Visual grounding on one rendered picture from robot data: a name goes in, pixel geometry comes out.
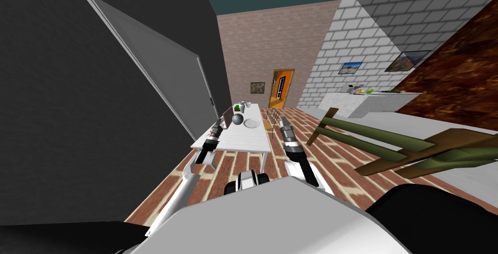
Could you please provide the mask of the wooden chair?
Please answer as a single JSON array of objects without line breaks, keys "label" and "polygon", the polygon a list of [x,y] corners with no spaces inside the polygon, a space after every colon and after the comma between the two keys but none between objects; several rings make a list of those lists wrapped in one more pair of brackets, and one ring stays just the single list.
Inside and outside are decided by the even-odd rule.
[{"label": "wooden chair", "polygon": [[276,123],[279,121],[280,113],[275,108],[267,108],[265,113],[265,119],[263,120],[265,130],[271,131],[271,137],[273,138],[275,132]]}]

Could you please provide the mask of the white table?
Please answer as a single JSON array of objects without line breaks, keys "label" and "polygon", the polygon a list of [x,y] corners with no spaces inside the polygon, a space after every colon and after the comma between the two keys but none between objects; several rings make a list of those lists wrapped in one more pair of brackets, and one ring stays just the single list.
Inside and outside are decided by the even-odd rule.
[{"label": "white table", "polygon": [[248,128],[244,124],[231,124],[228,129],[222,131],[219,137],[217,151],[235,151],[262,153],[261,169],[263,173],[267,155],[271,152],[267,132],[263,125],[260,106],[252,103],[243,113],[244,119],[254,119],[260,124],[255,128]]}]

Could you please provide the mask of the orange door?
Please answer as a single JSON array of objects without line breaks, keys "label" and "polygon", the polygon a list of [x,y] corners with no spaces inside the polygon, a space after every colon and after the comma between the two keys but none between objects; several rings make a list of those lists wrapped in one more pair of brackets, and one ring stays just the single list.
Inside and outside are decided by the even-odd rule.
[{"label": "orange door", "polygon": [[276,69],[273,71],[269,108],[284,108],[294,72],[295,69]]}]

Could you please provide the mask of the white counter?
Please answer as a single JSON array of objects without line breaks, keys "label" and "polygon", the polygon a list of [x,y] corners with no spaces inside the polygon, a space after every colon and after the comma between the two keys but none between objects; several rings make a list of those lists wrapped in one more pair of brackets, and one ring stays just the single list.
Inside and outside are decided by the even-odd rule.
[{"label": "white counter", "polygon": [[420,93],[416,92],[371,92],[359,93],[361,85],[345,85],[340,92],[327,93],[318,109],[338,109],[337,114],[345,118],[362,118],[370,112],[396,112]]}]

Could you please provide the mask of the grey door leaf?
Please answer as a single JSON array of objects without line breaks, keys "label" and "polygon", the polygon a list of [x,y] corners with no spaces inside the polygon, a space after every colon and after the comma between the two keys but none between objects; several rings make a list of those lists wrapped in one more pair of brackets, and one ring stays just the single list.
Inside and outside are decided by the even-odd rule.
[{"label": "grey door leaf", "polygon": [[199,56],[102,0],[87,2],[189,135],[206,135],[219,115]]}]

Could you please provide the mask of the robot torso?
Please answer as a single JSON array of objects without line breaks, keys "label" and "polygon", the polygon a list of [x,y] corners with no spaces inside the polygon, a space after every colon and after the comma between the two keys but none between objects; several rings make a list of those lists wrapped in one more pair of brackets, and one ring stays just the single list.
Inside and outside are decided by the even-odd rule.
[{"label": "robot torso", "polygon": [[183,206],[187,174],[130,254],[412,254],[376,219],[298,178]]}]

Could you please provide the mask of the green and brown chair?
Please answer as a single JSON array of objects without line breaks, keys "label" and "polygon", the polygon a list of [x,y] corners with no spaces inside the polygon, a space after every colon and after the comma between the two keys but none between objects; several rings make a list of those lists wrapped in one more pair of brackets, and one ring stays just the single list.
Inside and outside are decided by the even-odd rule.
[{"label": "green and brown chair", "polygon": [[362,176],[396,168],[399,176],[413,179],[498,162],[498,133],[450,128],[422,140],[336,119],[337,111],[329,108],[307,145],[323,135],[377,156],[376,160],[355,169]]}]

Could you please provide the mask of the blue landscape wall picture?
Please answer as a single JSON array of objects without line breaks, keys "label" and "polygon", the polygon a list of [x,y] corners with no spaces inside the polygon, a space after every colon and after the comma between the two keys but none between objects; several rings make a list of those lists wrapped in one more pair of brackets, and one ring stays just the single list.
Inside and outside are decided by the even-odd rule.
[{"label": "blue landscape wall picture", "polygon": [[354,74],[362,65],[363,62],[347,62],[344,63],[339,70],[338,74]]}]

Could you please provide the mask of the brown landscape wall picture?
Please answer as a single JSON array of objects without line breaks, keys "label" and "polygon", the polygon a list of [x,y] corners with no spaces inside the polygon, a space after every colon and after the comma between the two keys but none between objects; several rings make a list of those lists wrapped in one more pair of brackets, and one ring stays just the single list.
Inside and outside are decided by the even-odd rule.
[{"label": "brown landscape wall picture", "polygon": [[401,53],[385,72],[405,72],[411,70],[429,51],[409,51]]}]

